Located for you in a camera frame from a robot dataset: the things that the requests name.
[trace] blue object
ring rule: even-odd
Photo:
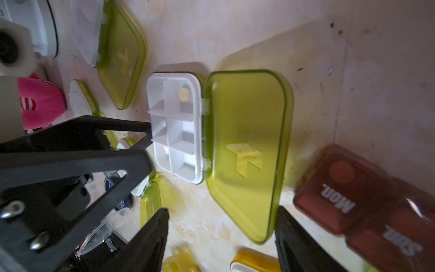
[[[120,181],[120,178],[111,176],[107,177],[104,180],[104,188],[106,191],[109,191],[112,187],[115,186]],[[128,194],[128,196],[121,202],[119,202],[116,207],[114,207],[115,211],[119,211],[122,208],[131,208],[131,204],[133,203],[131,199],[131,194]]]

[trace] hinge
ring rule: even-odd
[[[210,100],[202,98],[202,115],[208,115],[210,113]]]
[[[211,167],[210,159],[202,158],[202,170],[207,171]]]

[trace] striped fabric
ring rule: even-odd
[[[20,97],[20,106],[24,111],[36,110],[36,103],[32,98]]]

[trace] dirty white surface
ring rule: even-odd
[[[435,195],[435,2],[430,0],[125,0],[147,40],[147,58],[130,107],[118,111],[96,69],[75,49],[68,0],[51,1],[60,53],[49,79],[68,96],[85,80],[107,117],[148,121],[146,79],[155,71],[268,68],[294,91],[294,118],[281,205],[349,271],[363,261],[345,243],[295,210],[287,186],[314,153],[338,143]],[[58,122],[72,118],[69,110]],[[213,201],[205,183],[168,176],[183,209],[171,213],[165,257],[178,246],[202,271],[228,271],[240,247],[276,256],[274,237],[248,241]],[[136,201],[120,231],[139,229]]]

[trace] pill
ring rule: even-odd
[[[178,98],[180,99],[181,102],[187,102],[190,100],[191,98],[191,93],[190,90],[187,88],[181,88],[178,91]]]

